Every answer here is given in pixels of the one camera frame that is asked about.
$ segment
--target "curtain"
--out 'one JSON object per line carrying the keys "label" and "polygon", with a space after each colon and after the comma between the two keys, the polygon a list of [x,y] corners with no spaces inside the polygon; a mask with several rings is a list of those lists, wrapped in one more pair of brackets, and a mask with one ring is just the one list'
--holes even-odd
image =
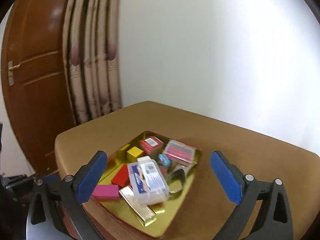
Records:
{"label": "curtain", "polygon": [[76,124],[121,108],[118,12],[119,0],[68,0],[62,50]]}

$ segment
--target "brown wooden door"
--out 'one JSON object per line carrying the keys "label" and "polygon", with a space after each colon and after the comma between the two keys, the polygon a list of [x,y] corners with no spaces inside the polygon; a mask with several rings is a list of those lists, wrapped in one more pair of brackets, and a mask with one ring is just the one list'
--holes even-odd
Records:
{"label": "brown wooden door", "polygon": [[[62,61],[67,0],[17,0],[9,15],[1,57],[1,80],[11,126],[36,172],[57,169],[56,136],[74,126]],[[14,69],[9,86],[8,63]]]}

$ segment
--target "blue round object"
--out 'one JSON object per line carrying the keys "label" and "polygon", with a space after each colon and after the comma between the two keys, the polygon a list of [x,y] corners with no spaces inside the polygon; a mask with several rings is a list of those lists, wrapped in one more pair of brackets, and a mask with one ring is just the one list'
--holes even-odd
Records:
{"label": "blue round object", "polygon": [[167,156],[165,156],[164,154],[159,154],[158,155],[158,161],[162,166],[165,167],[170,167],[172,166],[173,161],[170,160]]}

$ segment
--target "white wall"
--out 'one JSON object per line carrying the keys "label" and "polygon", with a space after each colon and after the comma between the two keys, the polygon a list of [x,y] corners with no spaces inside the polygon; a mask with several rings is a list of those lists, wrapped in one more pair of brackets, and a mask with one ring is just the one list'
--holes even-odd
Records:
{"label": "white wall", "polygon": [[152,100],[320,155],[320,26],[303,0],[121,0],[124,106]]}
{"label": "white wall", "polygon": [[[8,20],[11,9],[8,11],[2,22],[0,23],[0,47],[4,36],[4,29]],[[0,84],[0,122],[3,123],[2,129],[2,152],[0,154],[0,174],[5,176],[13,176],[18,174],[27,174],[28,176],[34,173],[34,170],[27,163],[26,157],[23,154],[17,139],[12,131],[7,111],[4,106],[2,85]]]}

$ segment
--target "brown table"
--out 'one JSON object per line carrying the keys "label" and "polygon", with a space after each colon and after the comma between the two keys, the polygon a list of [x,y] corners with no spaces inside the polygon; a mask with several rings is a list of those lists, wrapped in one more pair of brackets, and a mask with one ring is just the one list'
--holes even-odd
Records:
{"label": "brown table", "polygon": [[[210,167],[210,154],[221,150],[231,163],[258,180],[280,178],[287,190],[294,227],[300,239],[320,210],[320,158],[277,139],[198,114],[143,102],[79,125],[57,136],[56,161],[60,176],[74,175],[102,150],[108,155],[145,130],[202,148],[194,184],[169,227],[165,239],[211,240],[231,214],[231,203]],[[114,220],[93,200],[84,208],[98,229],[115,239],[148,237]],[[243,237],[249,234],[257,204]]]}

